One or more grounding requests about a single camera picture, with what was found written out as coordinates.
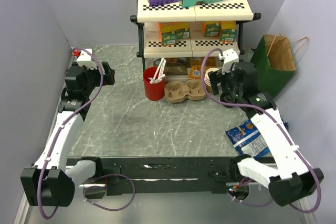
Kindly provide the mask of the brown cardboard cup carrier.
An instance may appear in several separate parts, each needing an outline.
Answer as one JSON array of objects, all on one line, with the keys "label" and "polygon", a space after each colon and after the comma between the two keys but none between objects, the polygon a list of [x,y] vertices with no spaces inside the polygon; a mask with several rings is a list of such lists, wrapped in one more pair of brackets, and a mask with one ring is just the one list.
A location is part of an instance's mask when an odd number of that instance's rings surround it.
[{"label": "brown cardboard cup carrier", "polygon": [[180,103],[188,99],[199,101],[206,97],[201,80],[187,82],[172,81],[164,87],[164,97],[169,103]]}]

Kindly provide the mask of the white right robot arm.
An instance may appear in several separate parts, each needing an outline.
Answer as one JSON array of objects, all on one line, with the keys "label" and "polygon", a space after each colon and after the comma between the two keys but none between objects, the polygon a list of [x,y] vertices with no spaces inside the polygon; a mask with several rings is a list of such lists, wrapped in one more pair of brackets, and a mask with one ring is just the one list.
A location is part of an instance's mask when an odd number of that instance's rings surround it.
[{"label": "white right robot arm", "polygon": [[207,74],[213,94],[221,95],[219,103],[239,107],[251,120],[265,140],[275,163],[271,168],[244,154],[232,161],[229,175],[235,181],[248,177],[269,190],[274,202],[280,206],[317,193],[313,211],[321,203],[324,174],[312,168],[294,144],[280,116],[280,112],[267,91],[258,87],[257,68],[253,63],[233,63],[227,72],[211,71]]}]

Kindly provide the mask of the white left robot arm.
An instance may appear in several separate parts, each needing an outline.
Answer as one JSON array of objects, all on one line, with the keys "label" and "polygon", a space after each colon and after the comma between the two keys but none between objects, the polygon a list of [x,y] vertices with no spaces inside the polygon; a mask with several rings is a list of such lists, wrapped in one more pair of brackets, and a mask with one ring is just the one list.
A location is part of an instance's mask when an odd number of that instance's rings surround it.
[{"label": "white left robot arm", "polygon": [[23,169],[20,180],[31,206],[67,207],[75,190],[89,180],[103,179],[102,161],[98,157],[82,157],[69,170],[67,159],[77,131],[85,121],[93,90],[99,85],[113,85],[115,71],[105,61],[104,73],[73,63],[65,72],[65,87],[58,105],[56,124],[39,159]]}]

